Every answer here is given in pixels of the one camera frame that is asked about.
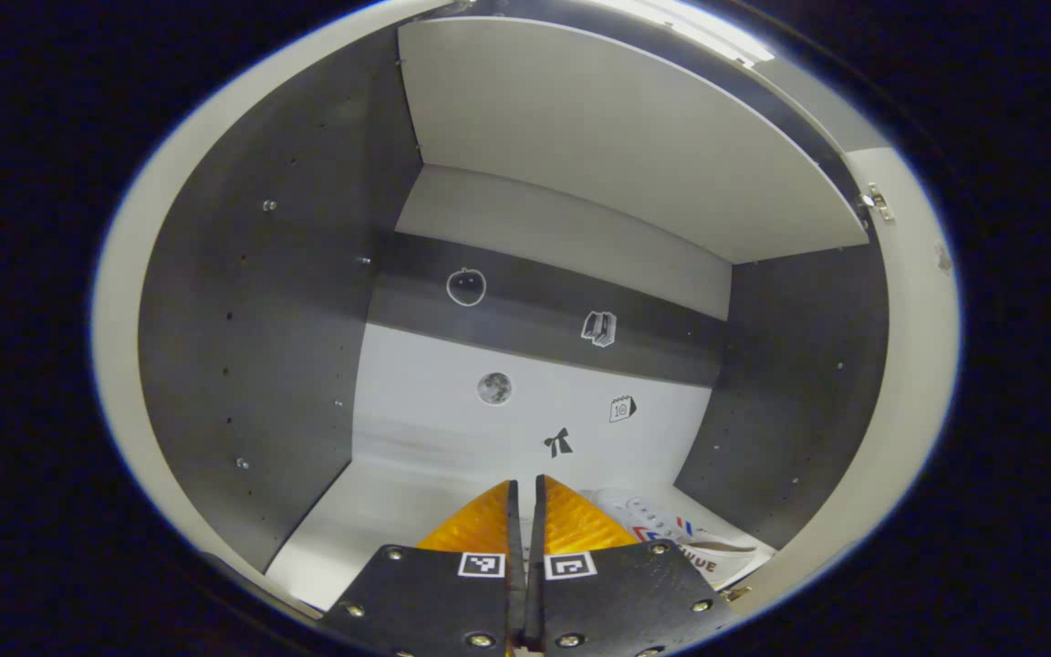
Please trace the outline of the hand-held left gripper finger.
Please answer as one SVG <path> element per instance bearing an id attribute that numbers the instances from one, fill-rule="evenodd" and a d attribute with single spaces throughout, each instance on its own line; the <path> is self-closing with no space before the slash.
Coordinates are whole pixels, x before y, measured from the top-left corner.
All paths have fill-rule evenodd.
<path id="1" fill-rule="evenodd" d="M 518 485 L 496 484 L 418 545 L 383 545 L 320 620 L 364 656 L 510 656 L 526 601 Z"/>
<path id="2" fill-rule="evenodd" d="M 729 602 L 674 542 L 627 537 L 583 495 L 538 476 L 526 648 L 543 656 L 676 656 L 734 625 Z"/>

